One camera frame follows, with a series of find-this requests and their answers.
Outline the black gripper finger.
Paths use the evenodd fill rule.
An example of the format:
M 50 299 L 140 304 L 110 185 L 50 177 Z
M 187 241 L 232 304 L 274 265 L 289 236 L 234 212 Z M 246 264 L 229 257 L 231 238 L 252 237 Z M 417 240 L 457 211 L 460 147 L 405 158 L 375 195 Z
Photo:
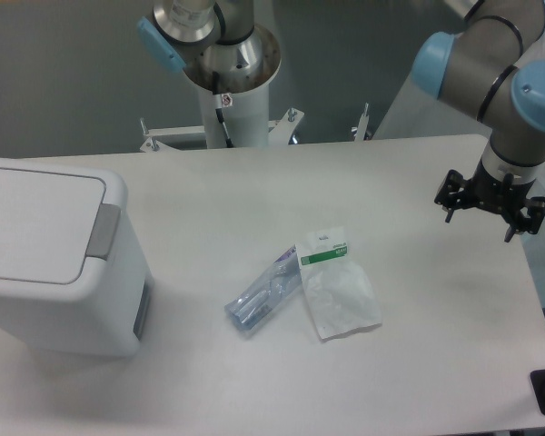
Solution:
M 471 203 L 468 192 L 466 191 L 468 183 L 463 176 L 456 170 L 449 170 L 445 179 L 442 181 L 434 202 L 445 212 L 445 222 L 449 223 L 457 210 L 467 209 Z
M 509 205 L 504 208 L 502 217 L 509 225 L 505 243 L 509 243 L 515 234 L 535 235 L 545 218 L 545 196 L 525 198 L 521 204 Z

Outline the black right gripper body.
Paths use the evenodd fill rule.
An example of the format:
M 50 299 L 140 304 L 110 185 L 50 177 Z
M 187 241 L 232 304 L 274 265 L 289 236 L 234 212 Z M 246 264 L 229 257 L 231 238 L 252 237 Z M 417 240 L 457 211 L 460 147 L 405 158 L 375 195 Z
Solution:
M 476 207 L 490 213 L 515 215 L 524 207 L 533 183 L 515 184 L 512 174 L 496 179 L 479 162 L 462 192 L 462 206 L 465 209 Z

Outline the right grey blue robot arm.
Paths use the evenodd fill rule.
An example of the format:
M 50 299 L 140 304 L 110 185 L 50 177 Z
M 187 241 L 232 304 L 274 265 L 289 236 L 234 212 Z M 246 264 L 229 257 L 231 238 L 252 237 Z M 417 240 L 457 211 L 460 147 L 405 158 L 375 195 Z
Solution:
M 528 193 L 545 163 L 545 60 L 515 64 L 545 33 L 545 1 L 479 1 L 465 21 L 460 35 L 430 36 L 411 69 L 422 91 L 491 129 L 473 176 L 449 171 L 435 202 L 536 233 L 545 197 Z

